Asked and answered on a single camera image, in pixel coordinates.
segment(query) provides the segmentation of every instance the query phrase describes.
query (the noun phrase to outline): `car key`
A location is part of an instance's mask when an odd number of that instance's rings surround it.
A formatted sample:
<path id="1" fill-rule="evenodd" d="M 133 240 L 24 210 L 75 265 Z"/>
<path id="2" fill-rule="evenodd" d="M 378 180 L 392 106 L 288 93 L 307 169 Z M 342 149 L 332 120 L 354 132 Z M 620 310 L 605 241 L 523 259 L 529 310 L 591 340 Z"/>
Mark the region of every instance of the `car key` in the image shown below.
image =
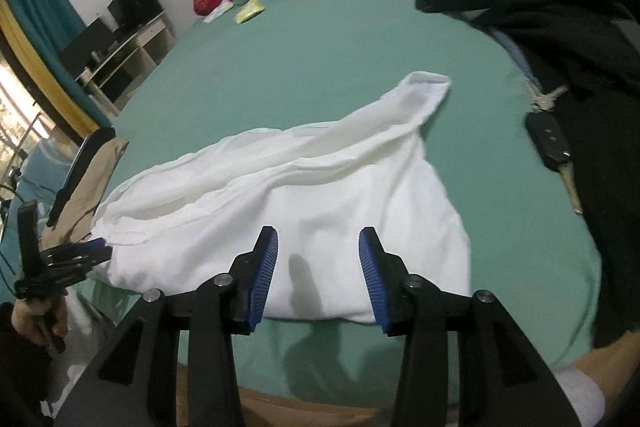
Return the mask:
<path id="1" fill-rule="evenodd" d="M 551 113 L 530 112 L 524 120 L 525 127 L 542 163 L 547 169 L 560 173 L 569 201 L 576 214 L 582 215 L 582 205 L 575 190 L 574 177 L 569 163 L 571 151 L 569 143 Z"/>

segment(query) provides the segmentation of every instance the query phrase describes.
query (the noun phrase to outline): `yellow packet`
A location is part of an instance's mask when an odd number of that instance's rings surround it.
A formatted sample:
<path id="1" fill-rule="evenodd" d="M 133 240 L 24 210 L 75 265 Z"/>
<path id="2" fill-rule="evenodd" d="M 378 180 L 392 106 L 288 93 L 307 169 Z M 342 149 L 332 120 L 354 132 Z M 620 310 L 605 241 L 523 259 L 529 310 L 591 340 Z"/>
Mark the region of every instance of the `yellow packet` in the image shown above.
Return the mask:
<path id="1" fill-rule="evenodd" d="M 241 24 L 262 12 L 264 12 L 264 4 L 258 0 L 249 0 L 249 2 L 242 6 L 238 13 L 234 15 L 234 20 L 236 24 Z"/>

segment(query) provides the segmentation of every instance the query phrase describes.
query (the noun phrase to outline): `key blade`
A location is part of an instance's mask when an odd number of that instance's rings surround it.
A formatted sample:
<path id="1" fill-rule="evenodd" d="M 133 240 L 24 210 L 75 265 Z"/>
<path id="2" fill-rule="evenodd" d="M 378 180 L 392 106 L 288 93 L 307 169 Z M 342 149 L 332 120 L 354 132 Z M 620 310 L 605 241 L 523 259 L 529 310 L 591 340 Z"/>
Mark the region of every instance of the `key blade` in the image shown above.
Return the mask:
<path id="1" fill-rule="evenodd" d="M 560 172 L 560 177 L 562 178 L 562 183 L 564 184 L 566 193 L 569 195 L 569 202 L 571 203 L 572 209 L 576 214 L 578 214 L 578 216 L 581 216 L 582 204 L 580 203 L 580 198 L 578 198 L 578 192 L 575 190 L 574 176 L 569 168 L 569 164 L 564 163 L 559 166 L 558 172 Z"/>

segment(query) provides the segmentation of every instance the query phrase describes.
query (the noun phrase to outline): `bed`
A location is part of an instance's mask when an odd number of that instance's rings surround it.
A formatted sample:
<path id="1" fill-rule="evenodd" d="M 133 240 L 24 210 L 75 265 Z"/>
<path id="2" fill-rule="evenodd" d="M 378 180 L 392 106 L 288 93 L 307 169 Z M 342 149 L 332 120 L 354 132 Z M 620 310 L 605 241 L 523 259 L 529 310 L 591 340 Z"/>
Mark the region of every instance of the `bed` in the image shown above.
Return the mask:
<path id="1" fill-rule="evenodd" d="M 598 252 L 530 144 L 524 76 L 503 48 L 414 0 L 262 2 L 242 25 L 233 11 L 195 23 L 140 87 L 114 124 L 129 146 L 106 193 L 225 136 L 338 120 L 411 71 L 446 74 L 450 93 L 422 133 L 471 240 L 472 289 L 492 290 L 552 367 L 590 350 Z M 137 298 L 102 283 L 82 290 L 114 319 Z M 234 338 L 234 354 L 239 384 L 254 391 L 385 407 L 402 340 L 375 325 L 265 319 Z"/>

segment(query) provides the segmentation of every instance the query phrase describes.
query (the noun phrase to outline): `desk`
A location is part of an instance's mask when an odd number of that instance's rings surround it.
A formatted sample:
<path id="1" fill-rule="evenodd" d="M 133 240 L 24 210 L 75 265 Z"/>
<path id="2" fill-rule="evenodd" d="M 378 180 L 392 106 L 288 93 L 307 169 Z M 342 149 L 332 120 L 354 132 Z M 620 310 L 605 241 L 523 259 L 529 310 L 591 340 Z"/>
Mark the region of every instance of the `desk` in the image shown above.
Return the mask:
<path id="1" fill-rule="evenodd" d="M 155 70 L 175 45 L 175 38 L 164 23 L 164 12 L 142 26 L 105 58 L 89 75 L 78 81 L 110 120 L 119 115 L 135 89 Z M 117 100 L 111 100 L 103 88 L 120 71 L 127 71 L 133 80 Z"/>

